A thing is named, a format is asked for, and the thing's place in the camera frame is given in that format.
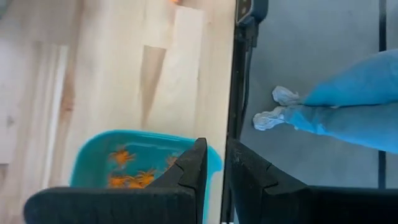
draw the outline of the white sneaker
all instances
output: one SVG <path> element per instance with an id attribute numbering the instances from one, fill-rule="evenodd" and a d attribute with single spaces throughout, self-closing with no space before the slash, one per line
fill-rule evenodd
<path id="1" fill-rule="evenodd" d="M 300 96 L 298 93 L 293 93 L 282 86 L 275 87 L 274 91 L 272 91 L 272 97 L 274 101 L 281 106 L 297 105 L 300 103 Z"/>
<path id="2" fill-rule="evenodd" d="M 254 128 L 260 131 L 265 131 L 273 128 L 275 125 L 284 123 L 284 115 L 282 114 L 284 109 L 284 106 L 278 106 L 271 112 L 265 111 L 254 115 Z"/>

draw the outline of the turquoise plastic tub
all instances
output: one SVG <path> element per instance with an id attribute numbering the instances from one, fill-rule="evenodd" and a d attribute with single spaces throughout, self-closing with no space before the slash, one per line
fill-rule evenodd
<path id="1" fill-rule="evenodd" d="M 80 150 L 70 180 L 71 187 L 105 188 L 110 174 L 135 176 L 139 170 L 155 169 L 155 179 L 162 175 L 168 166 L 169 156 L 179 156 L 192 148 L 195 139 L 144 131 L 114 130 L 101 133 L 90 139 Z M 120 147 L 134 160 L 120 167 L 109 155 Z M 203 221 L 206 223 L 209 186 L 212 175 L 222 169 L 220 156 L 208 146 L 208 167 Z"/>

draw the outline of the orange crab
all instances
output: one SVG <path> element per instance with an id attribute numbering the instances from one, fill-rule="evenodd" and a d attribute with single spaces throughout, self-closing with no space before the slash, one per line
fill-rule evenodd
<path id="1" fill-rule="evenodd" d="M 136 179 L 140 184 L 146 187 L 148 184 L 152 183 L 155 179 L 155 169 L 150 169 L 147 172 L 139 171 L 138 175 L 136 175 Z"/>
<path id="2" fill-rule="evenodd" d="M 124 176 L 112 176 L 108 178 L 108 186 L 111 188 L 123 188 L 126 186 L 127 177 Z"/>
<path id="3" fill-rule="evenodd" d="M 144 189 L 145 187 L 138 181 L 137 178 L 127 176 L 128 178 L 128 184 L 127 187 L 130 189 Z"/>
<path id="4" fill-rule="evenodd" d="M 127 151 L 126 147 L 124 146 L 120 148 L 117 152 L 112 152 L 109 156 L 116 161 L 119 167 L 126 165 L 128 161 L 133 161 L 136 158 L 136 155 L 130 155 L 129 151 Z"/>
<path id="5" fill-rule="evenodd" d="M 169 156 L 166 159 L 166 163 L 167 163 L 167 167 L 166 170 L 170 169 L 170 167 L 172 167 L 175 163 L 175 161 L 177 161 L 178 157 L 177 156 Z"/>

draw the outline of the wooden floor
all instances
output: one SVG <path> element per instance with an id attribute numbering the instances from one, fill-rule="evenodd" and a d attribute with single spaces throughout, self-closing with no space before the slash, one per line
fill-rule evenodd
<path id="1" fill-rule="evenodd" d="M 67 185 L 108 129 L 206 137 L 224 158 L 234 1 L 13 0 L 0 21 L 0 223 Z M 211 186 L 219 223 L 223 173 Z"/>

